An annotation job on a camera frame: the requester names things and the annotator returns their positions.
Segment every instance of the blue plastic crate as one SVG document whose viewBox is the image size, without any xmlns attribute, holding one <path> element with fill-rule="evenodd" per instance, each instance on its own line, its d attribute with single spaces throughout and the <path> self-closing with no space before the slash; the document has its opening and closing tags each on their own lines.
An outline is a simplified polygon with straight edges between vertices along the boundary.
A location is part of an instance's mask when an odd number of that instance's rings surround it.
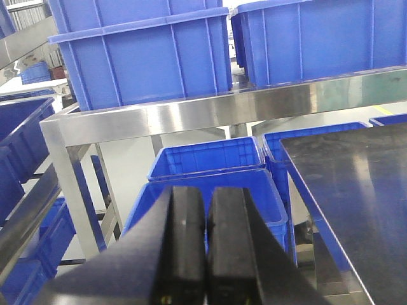
<svg viewBox="0 0 407 305">
<path fill-rule="evenodd" d="M 82 111 L 213 95 L 231 88 L 227 14 L 211 8 L 60 34 L 50 42 L 60 46 Z"/>
<path fill-rule="evenodd" d="M 65 198 L 58 198 L 39 227 L 37 247 L 27 259 L 20 261 L 39 260 L 45 275 L 53 278 L 75 233 Z"/>
<path fill-rule="evenodd" d="M 406 63 L 405 0 L 268 0 L 235 13 L 237 50 L 258 86 Z"/>
<path fill-rule="evenodd" d="M 46 62 L 38 62 L 27 68 L 21 73 L 21 82 L 23 85 L 40 83 L 42 81 L 50 81 L 51 74 L 48 70 Z"/>
<path fill-rule="evenodd" d="M 263 152 L 257 140 L 244 137 L 164 148 L 158 153 L 148 180 L 182 179 L 264 167 Z"/>
<path fill-rule="evenodd" d="M 14 23 L 11 20 L 4 0 L 0 0 L 0 39 L 15 32 Z"/>
<path fill-rule="evenodd" d="M 8 159 L 9 153 L 7 147 L 0 147 L 0 226 L 24 195 Z"/>
<path fill-rule="evenodd" d="M 21 183 L 48 155 L 39 122 L 54 113 L 52 102 L 52 98 L 34 98 L 0 104 L 0 147 L 10 149 L 10 163 Z"/>
<path fill-rule="evenodd" d="M 242 32 L 242 22 L 240 20 L 240 15 L 235 15 L 230 18 L 233 40 L 235 41 L 235 51 L 236 51 L 236 62 L 239 67 L 246 67 L 246 54 L 244 50 L 244 40 Z"/>
<path fill-rule="evenodd" d="M 323 133 L 342 132 L 345 130 L 361 129 L 368 127 L 361 122 L 344 123 L 315 128 L 289 130 L 286 132 L 267 133 L 263 135 L 263 145 L 266 152 L 266 165 L 273 175 L 273 180 L 285 204 L 289 202 L 288 177 L 284 157 L 282 139 L 306 137 L 307 135 L 320 135 Z"/>
<path fill-rule="evenodd" d="M 1 292 L 10 305 L 30 305 L 47 280 L 39 261 L 18 262 Z"/>
<path fill-rule="evenodd" d="M 272 176 L 265 169 L 150 182 L 141 190 L 125 224 L 124 232 L 128 231 L 142 218 L 166 186 L 193 186 L 199 188 L 205 203 L 206 215 L 208 214 L 212 194 L 216 187 L 248 188 L 261 216 L 274 237 L 285 250 L 289 249 L 287 241 L 287 214 L 273 183 Z"/>
<path fill-rule="evenodd" d="M 222 0 L 50 0 L 60 33 L 166 17 L 222 6 Z"/>
<path fill-rule="evenodd" d="M 378 118 L 371 118 L 369 123 L 373 126 L 385 126 L 407 122 L 407 114 L 394 114 L 391 116 L 380 116 Z"/>
</svg>

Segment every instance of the metal bar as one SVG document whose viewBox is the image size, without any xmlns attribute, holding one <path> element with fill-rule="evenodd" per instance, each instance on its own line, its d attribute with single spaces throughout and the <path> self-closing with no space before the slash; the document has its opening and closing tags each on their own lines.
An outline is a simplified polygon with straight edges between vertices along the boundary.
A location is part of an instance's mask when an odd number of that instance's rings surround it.
<svg viewBox="0 0 407 305">
<path fill-rule="evenodd" d="M 407 100 L 407 69 L 195 100 L 56 114 L 65 146 L 109 142 Z"/>
<path fill-rule="evenodd" d="M 164 148 L 163 140 L 160 135 L 152 135 L 151 142 L 153 143 L 154 154 L 157 156 L 160 150 Z"/>
<path fill-rule="evenodd" d="M 44 5 L 43 0 L 31 0 L 27 2 L 15 3 L 11 5 L 7 5 L 7 10 L 9 13 L 13 13 L 15 11 L 23 11 L 28 10 L 29 8 L 37 8 L 39 6 Z"/>
<path fill-rule="evenodd" d="M 101 251 L 101 250 L 106 249 L 106 243 L 104 241 L 104 237 L 102 235 L 102 230 L 101 230 L 98 220 L 97 220 L 95 207 L 93 205 L 92 197 L 90 196 L 89 188 L 86 184 L 85 174 L 83 173 L 83 169 L 82 169 L 82 165 L 81 165 L 81 158 L 79 157 L 75 148 L 76 147 L 68 147 L 66 151 L 67 151 L 67 155 L 68 155 L 71 165 L 72 165 L 71 170 L 73 171 L 75 178 L 76 178 L 76 182 L 77 182 L 76 185 L 80 191 L 81 199 L 84 203 L 82 207 L 85 208 L 85 214 L 83 214 L 82 217 L 88 221 L 88 224 L 90 225 L 90 229 L 92 230 L 95 246 L 98 248 L 99 251 Z M 70 205 L 69 198 L 67 198 L 67 204 L 68 204 L 70 211 L 71 211 L 71 207 L 74 206 L 77 209 L 76 212 L 79 212 L 78 205 L 77 204 Z M 79 238 L 79 242 L 81 243 L 81 246 L 83 247 L 84 243 L 86 243 L 86 244 L 89 243 L 89 240 L 85 241 L 84 238 L 82 238 L 83 230 L 81 229 L 81 227 L 82 227 L 83 223 L 81 221 L 79 221 L 78 215 L 75 216 L 75 219 L 73 220 L 73 222 L 75 225 L 76 234 L 78 235 L 78 238 Z"/>
<path fill-rule="evenodd" d="M 59 263 L 59 266 L 73 266 L 82 265 L 86 262 L 86 259 L 66 259 Z"/>
<path fill-rule="evenodd" d="M 56 34 L 53 17 L 48 17 L 0 40 L 0 85 L 57 50 L 56 44 L 48 44 L 48 37 Z"/>
<path fill-rule="evenodd" d="M 50 165 L 1 230 L 0 286 L 4 284 L 60 191 L 57 174 L 53 165 Z"/>
<path fill-rule="evenodd" d="M 54 125 L 52 128 L 43 128 L 43 135 L 46 139 L 46 144 L 50 152 L 51 160 L 55 166 L 59 183 L 61 188 L 64 190 L 64 196 L 67 201 L 69 212 L 72 216 L 72 221 L 74 223 L 83 254 L 85 255 L 86 259 L 89 259 L 99 253 L 99 241 L 103 241 L 104 243 L 104 239 L 100 226 L 100 232 L 96 233 L 96 236 L 95 232 L 93 231 L 96 224 L 95 222 L 93 222 L 93 224 L 90 223 L 90 218 L 88 216 L 90 196 L 87 196 L 86 200 L 82 196 L 82 191 L 84 194 L 88 194 L 89 192 L 85 184 L 83 172 L 81 174 L 83 179 L 81 180 L 81 183 L 79 183 L 76 180 L 77 176 L 74 170 L 74 165 L 72 165 L 72 160 L 65 147 L 64 138 L 62 137 L 58 125 Z M 79 164 L 79 166 L 76 166 L 76 171 L 78 174 L 80 170 L 81 167 Z"/>
<path fill-rule="evenodd" d="M 110 205 L 113 206 L 113 211 L 114 211 L 114 215 L 115 215 L 117 224 L 119 225 L 120 231 L 122 231 L 123 230 L 123 223 L 121 221 L 121 217 L 120 217 L 120 213 L 119 213 L 119 208 L 117 206 L 116 198 L 114 197 L 113 188 L 112 188 L 112 185 L 111 185 L 110 179 L 109 179 L 109 174 L 107 173 L 107 167 L 106 167 L 106 163 L 105 163 L 104 158 L 103 158 L 102 149 L 100 148 L 99 144 L 95 144 L 95 147 L 96 147 L 97 155 L 99 156 L 100 165 L 102 166 L 103 176 L 104 176 L 104 179 L 105 179 L 106 184 L 107 184 L 107 189 L 109 190 Z"/>
<path fill-rule="evenodd" d="M 236 124 L 230 126 L 230 137 L 239 138 L 247 136 L 247 127 L 246 124 Z"/>
<path fill-rule="evenodd" d="M 100 228 L 102 229 L 102 234 L 104 237 L 104 241 L 106 242 L 106 245 L 109 243 L 110 238 L 113 234 L 114 227 L 116 227 L 117 224 L 117 218 L 116 214 L 114 213 L 114 208 L 112 205 L 110 205 L 107 210 L 106 214 L 103 217 L 102 224 L 100 225 Z"/>
</svg>

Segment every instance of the stainless steel shelf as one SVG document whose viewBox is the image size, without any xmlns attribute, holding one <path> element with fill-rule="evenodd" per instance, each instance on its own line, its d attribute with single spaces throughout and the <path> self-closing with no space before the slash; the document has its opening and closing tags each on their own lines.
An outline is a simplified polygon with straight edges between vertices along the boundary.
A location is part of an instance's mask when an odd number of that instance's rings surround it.
<svg viewBox="0 0 407 305">
<path fill-rule="evenodd" d="M 53 17 L 48 17 L 0 40 L 0 85 L 55 51 L 58 46 L 48 44 L 48 37 L 56 34 Z"/>
<path fill-rule="evenodd" d="M 249 122 L 402 100 L 407 100 L 407 68 L 393 67 L 300 85 L 193 100 L 87 112 L 79 112 L 78 105 L 73 105 L 41 122 L 41 127 L 79 242 L 86 258 L 90 258 L 105 247 L 103 232 L 107 230 L 100 229 L 94 221 L 93 203 L 80 165 L 81 158 L 72 152 L 73 147 L 225 125 L 239 127 L 239 124 Z M 121 224 L 116 203 L 110 208 L 113 209 L 112 224 L 114 221 Z"/>
</svg>

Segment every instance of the plastic crate rim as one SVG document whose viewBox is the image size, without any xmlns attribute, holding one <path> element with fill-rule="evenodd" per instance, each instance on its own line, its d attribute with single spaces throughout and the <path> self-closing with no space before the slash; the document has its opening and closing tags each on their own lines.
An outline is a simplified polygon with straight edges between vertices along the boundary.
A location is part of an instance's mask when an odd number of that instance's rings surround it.
<svg viewBox="0 0 407 305">
<path fill-rule="evenodd" d="M 251 136 L 251 137 L 239 137 L 239 138 L 233 138 L 233 139 L 229 139 L 229 140 L 216 140 L 216 141 L 209 141 L 209 142 L 202 142 L 202 143 L 196 143 L 196 144 L 188 144 L 188 145 L 182 145 L 182 146 L 173 146 L 173 147 L 164 147 L 161 148 L 160 151 L 157 154 L 157 157 L 155 158 L 153 164 L 151 165 L 150 171 L 147 175 L 147 179 L 148 180 L 156 180 L 158 177 L 153 177 L 153 172 L 154 169 L 156 168 L 156 165 L 158 163 L 158 160 L 162 157 L 162 155 L 164 154 L 164 152 L 167 149 L 173 149 L 173 148 L 183 148 L 183 147 L 189 147 L 189 146 L 197 146 L 197 145 L 205 145 L 205 144 L 213 144 L 213 143 L 218 143 L 218 142 L 225 142 L 225 141 L 237 141 L 237 140 L 242 140 L 242 139 L 249 139 L 252 140 L 252 143 L 254 144 L 254 148 L 256 150 L 257 153 L 257 157 L 259 159 L 259 163 L 253 164 L 251 166 L 258 166 L 258 165 L 262 165 L 265 163 L 265 154 L 263 153 L 258 140 Z M 188 174 L 193 175 L 193 174 L 199 174 L 199 173 L 204 173 L 204 172 L 213 172 L 213 171 L 217 171 L 218 173 L 223 173 L 223 172 L 227 172 L 228 170 L 230 170 L 231 168 L 218 168 L 218 169 L 214 169 L 214 170 L 201 170 L 199 172 L 190 172 Z M 176 178 L 176 180 L 179 180 L 182 178 L 183 175 L 185 175 L 186 173 L 179 173 L 179 174 L 175 174 L 175 175 L 164 175 L 164 176 L 159 176 L 160 178 L 165 178 L 165 177 L 179 177 L 178 179 Z"/>
<path fill-rule="evenodd" d="M 130 32 L 148 29 L 152 27 L 160 27 L 163 25 L 179 24 L 182 22 L 189 22 L 199 19 L 214 18 L 227 16 L 229 14 L 229 9 L 220 8 L 209 8 L 207 10 L 193 11 L 189 13 L 182 13 L 178 15 L 170 15 L 166 17 L 150 18 L 145 20 L 138 20 L 133 22 L 126 22 L 124 24 L 114 24 L 107 25 L 105 27 L 98 27 L 89 30 L 79 30 L 76 32 L 69 32 L 65 34 L 59 34 L 55 36 L 50 36 L 48 38 L 49 43 L 66 43 L 70 41 L 106 36 L 111 34 L 118 34 L 122 32 Z"/>
<path fill-rule="evenodd" d="M 34 118 L 37 118 L 38 116 L 40 116 L 44 110 L 46 110 L 48 107 L 52 106 L 52 102 L 54 101 L 54 99 L 52 97 L 50 97 L 50 98 L 33 97 L 32 99 L 24 100 L 24 101 L 18 102 L 18 103 L 32 102 L 34 100 L 44 100 L 44 102 L 35 111 L 33 111 L 28 117 L 26 117 L 25 120 L 23 120 L 18 126 L 16 126 L 13 129 L 13 131 L 10 132 L 8 134 L 8 136 L 6 138 L 4 138 L 3 141 L 0 142 L 1 145 L 5 145 L 5 143 L 8 143 L 8 141 L 10 141 L 12 135 L 14 135 L 18 132 L 21 132 L 24 129 L 24 127 L 27 125 L 28 122 L 30 122 Z M 10 104 L 16 104 L 16 102 L 11 100 L 10 102 L 1 103 L 1 105 L 10 105 Z"/>
<path fill-rule="evenodd" d="M 281 220 L 274 221 L 274 222 L 268 222 L 268 223 L 275 224 L 275 225 L 286 223 L 288 221 L 288 215 L 287 215 L 286 209 L 284 208 L 284 204 L 282 202 L 279 191 L 277 190 L 277 187 L 275 186 L 273 176 L 265 168 L 254 168 L 254 169 L 248 169 L 248 170 L 241 170 L 241 171 L 238 171 L 238 172 L 210 173 L 208 175 L 205 175 L 205 178 L 207 178 L 207 177 L 210 178 L 212 176 L 219 176 L 219 175 L 236 175 L 238 173 L 250 173 L 250 172 L 262 172 L 262 173 L 264 173 L 264 175 L 267 178 L 268 183 L 269 183 L 269 185 L 270 185 L 270 187 L 271 187 L 271 189 L 273 191 L 273 194 L 275 195 L 277 208 L 278 208 L 279 213 L 281 215 Z M 174 180 L 171 180 L 171 182 L 183 181 L 183 180 L 188 180 L 188 179 L 196 179 L 196 178 L 197 177 L 186 177 L 186 178 L 183 178 L 183 179 L 174 179 Z M 151 181 L 151 182 L 148 182 L 145 185 L 145 187 L 143 187 L 142 190 L 145 190 L 145 188 L 147 188 L 149 185 L 162 184 L 162 183 L 163 183 L 163 181 Z"/>
<path fill-rule="evenodd" d="M 262 141 L 263 142 L 263 149 L 265 150 L 266 157 L 269 158 L 270 162 L 286 164 L 286 163 L 289 162 L 289 160 L 276 160 L 274 158 L 272 150 L 270 149 L 270 146 L 267 143 L 267 136 L 268 135 L 271 135 L 271 134 L 278 135 L 278 134 L 282 134 L 282 133 L 286 133 L 286 132 L 293 132 L 293 131 L 300 132 L 300 131 L 304 131 L 304 130 L 308 130 L 308 129 L 314 129 L 314 128 L 330 128 L 330 127 L 341 126 L 341 125 L 349 125 L 349 124 L 360 124 L 361 126 L 363 126 L 365 128 L 369 128 L 368 124 L 366 124 L 364 122 L 361 122 L 361 121 L 356 121 L 356 122 L 348 122 L 348 123 L 341 123 L 341 124 L 335 124 L 335 125 L 325 125 L 325 126 L 316 126 L 316 127 L 310 127 L 310 128 L 299 128 L 299 129 L 293 129 L 293 130 L 285 130 L 283 132 L 270 132 L 270 133 L 265 133 L 264 135 L 261 136 L 261 138 L 263 140 Z M 320 134 L 328 134 L 328 133 L 335 133 L 335 132 L 324 132 L 324 133 L 320 133 Z M 302 135 L 300 137 L 309 137 L 309 136 L 311 136 L 311 135 Z M 286 138 L 282 137 L 282 138 L 279 138 L 278 141 L 282 145 L 281 140 L 290 139 L 290 138 L 295 138 L 295 137 L 286 137 Z"/>
<path fill-rule="evenodd" d="M 247 13 L 250 11 L 264 10 L 267 8 L 275 8 L 278 6 L 298 4 L 304 2 L 312 2 L 313 0 L 266 0 L 266 1 L 257 1 L 253 3 L 246 3 L 237 6 L 232 13 L 232 16 L 235 16 L 240 13 Z"/>
</svg>

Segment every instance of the metal table leg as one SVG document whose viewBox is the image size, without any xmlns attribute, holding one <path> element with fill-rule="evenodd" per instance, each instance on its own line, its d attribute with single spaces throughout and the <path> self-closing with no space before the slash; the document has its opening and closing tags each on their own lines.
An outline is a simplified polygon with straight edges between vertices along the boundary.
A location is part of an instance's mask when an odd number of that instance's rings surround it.
<svg viewBox="0 0 407 305">
<path fill-rule="evenodd" d="M 43 134 L 59 183 L 66 197 L 83 254 L 86 259 L 89 259 L 97 255 L 100 250 L 105 249 L 106 243 L 83 174 L 81 158 L 75 149 L 65 147 L 57 123 L 55 124 L 54 121 L 43 123 L 49 127 L 43 128 Z M 88 148 L 89 145 L 83 146 L 82 151 Z"/>
</svg>

